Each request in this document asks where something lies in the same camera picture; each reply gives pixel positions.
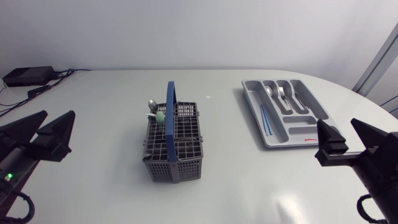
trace fork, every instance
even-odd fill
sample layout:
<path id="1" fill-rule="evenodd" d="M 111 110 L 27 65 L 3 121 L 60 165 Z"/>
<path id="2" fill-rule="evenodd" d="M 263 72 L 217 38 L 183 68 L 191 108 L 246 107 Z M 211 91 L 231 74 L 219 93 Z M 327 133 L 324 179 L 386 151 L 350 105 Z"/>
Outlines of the fork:
<path id="1" fill-rule="evenodd" d="M 290 104 L 289 100 L 286 98 L 284 88 L 281 86 L 279 87 L 279 93 L 280 93 L 280 97 L 282 97 L 282 99 L 285 101 L 285 104 L 287 106 L 289 106 L 290 109 L 292 109 L 292 105 Z"/>

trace cutlery basket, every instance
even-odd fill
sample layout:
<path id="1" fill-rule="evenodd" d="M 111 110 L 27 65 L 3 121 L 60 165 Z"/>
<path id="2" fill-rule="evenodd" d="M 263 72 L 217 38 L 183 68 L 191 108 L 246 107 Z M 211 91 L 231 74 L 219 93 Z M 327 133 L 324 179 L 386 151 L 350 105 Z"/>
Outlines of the cutlery basket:
<path id="1" fill-rule="evenodd" d="M 159 124 L 153 116 L 148 117 L 142 157 L 152 180 L 178 183 L 199 179 L 203 140 L 197 104 L 177 102 L 174 82 L 169 82 L 167 101 L 158 104 L 157 111 L 165 114 L 165 123 Z"/>

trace black cable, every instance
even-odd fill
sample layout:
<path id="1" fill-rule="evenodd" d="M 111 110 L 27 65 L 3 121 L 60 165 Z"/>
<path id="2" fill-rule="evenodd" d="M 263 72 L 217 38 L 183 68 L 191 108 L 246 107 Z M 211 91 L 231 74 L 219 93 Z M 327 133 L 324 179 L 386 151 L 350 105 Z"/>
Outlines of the black cable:
<path id="1" fill-rule="evenodd" d="M 356 202 L 356 209 L 358 210 L 359 215 L 368 221 L 369 223 L 381 223 L 381 224 L 388 224 L 387 220 L 375 220 L 372 217 L 370 217 L 366 212 L 365 209 L 363 208 L 362 202 L 366 199 L 372 198 L 371 195 L 363 195 L 358 199 L 358 202 Z"/>
<path id="2" fill-rule="evenodd" d="M 392 112 L 394 112 L 394 111 L 396 111 L 396 110 L 398 110 L 398 108 L 393 109 L 393 110 L 390 111 L 389 113 L 392 113 Z"/>
<path id="3" fill-rule="evenodd" d="M 0 217 L 0 223 L 28 223 L 31 221 L 33 216 L 35 215 L 35 205 L 33 204 L 32 199 L 30 197 L 22 192 L 16 192 L 12 191 L 11 192 L 14 195 L 17 195 L 19 197 L 22 197 L 28 204 L 29 206 L 29 211 L 27 215 L 24 218 L 13 218 L 13 217 Z"/>
<path id="4" fill-rule="evenodd" d="M 62 82 L 62 80 L 64 80 L 65 78 L 69 77 L 70 75 L 72 75 L 73 73 L 75 73 L 75 72 L 77 72 L 77 71 L 91 71 L 91 70 L 89 70 L 89 69 L 68 69 L 68 70 L 64 70 L 64 71 L 61 71 L 61 72 L 53 72 L 53 73 L 51 74 L 52 79 L 58 79 L 57 82 L 55 82 L 54 84 L 50 85 L 50 86 L 49 86 L 48 88 L 46 88 L 45 90 L 43 90 L 43 91 L 41 91 L 41 92 L 38 92 L 38 93 L 36 93 L 35 95 L 33 95 L 33 96 L 31 96 L 31 97 L 28 97 L 27 99 L 24 99 L 24 100 L 22 100 L 22 101 L 20 101 L 20 102 L 18 102 L 18 103 L 13 103 L 13 104 L 10 104 L 10 105 L 3 105 L 3 106 L 12 106 L 12 107 L 0 111 L 0 113 L 1 113 L 1 114 L 0 114 L 0 117 L 2 117 L 2 116 L 4 116 L 4 115 L 8 114 L 8 113 L 11 112 L 13 109 L 16 109 L 16 108 L 18 108 L 18 107 L 20 107 L 20 106 L 25 105 L 25 104 L 26 104 L 27 102 L 29 102 L 30 100 L 33 100 L 36 96 L 39 96 L 40 94 L 45 93 L 47 90 L 50 90 L 52 87 L 58 85 L 60 82 Z"/>
<path id="5" fill-rule="evenodd" d="M 382 103 L 380 106 L 385 105 L 386 103 L 390 102 L 391 100 L 393 100 L 393 99 L 395 99 L 395 98 L 397 98 L 397 97 L 398 97 L 398 95 L 394 96 L 394 97 L 391 98 L 390 100 L 387 100 L 386 102 Z"/>

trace table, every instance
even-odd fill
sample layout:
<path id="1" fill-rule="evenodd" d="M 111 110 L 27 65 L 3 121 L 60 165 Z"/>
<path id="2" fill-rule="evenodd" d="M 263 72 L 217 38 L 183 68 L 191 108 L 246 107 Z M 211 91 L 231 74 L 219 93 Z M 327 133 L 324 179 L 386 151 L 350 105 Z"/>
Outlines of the table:
<path id="1" fill-rule="evenodd" d="M 127 70 L 76 72 L 54 89 L 0 118 L 0 125 L 46 110 L 45 123 L 76 112 L 70 153 L 42 161 L 22 189 L 35 203 L 31 223 L 366 223 L 356 201 L 367 193 L 350 167 L 321 167 L 317 147 L 267 149 L 243 96 L 241 80 L 298 78 L 317 96 L 347 139 L 362 151 L 351 118 L 387 132 L 398 120 L 334 83 L 277 70 Z M 202 177 L 153 183 L 141 161 L 149 109 L 194 101 L 203 135 Z M 1 103 L 23 100 L 35 87 L 8 88 Z M 382 218 L 372 200 L 364 206 Z M 17 199 L 8 215 L 23 217 Z"/>

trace cutlery tray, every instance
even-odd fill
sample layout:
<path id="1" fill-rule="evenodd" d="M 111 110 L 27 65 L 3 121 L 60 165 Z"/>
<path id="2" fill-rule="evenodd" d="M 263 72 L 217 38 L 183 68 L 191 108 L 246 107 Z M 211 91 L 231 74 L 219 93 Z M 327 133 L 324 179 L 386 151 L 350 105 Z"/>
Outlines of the cutlery tray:
<path id="1" fill-rule="evenodd" d="M 267 147 L 318 145 L 318 119 L 338 131 L 330 115 L 300 80 L 243 80 L 242 85 Z M 266 86 L 271 88 L 272 96 L 266 92 Z M 284 89 L 284 99 L 279 87 Z M 272 135 L 266 135 L 261 105 L 264 105 Z"/>

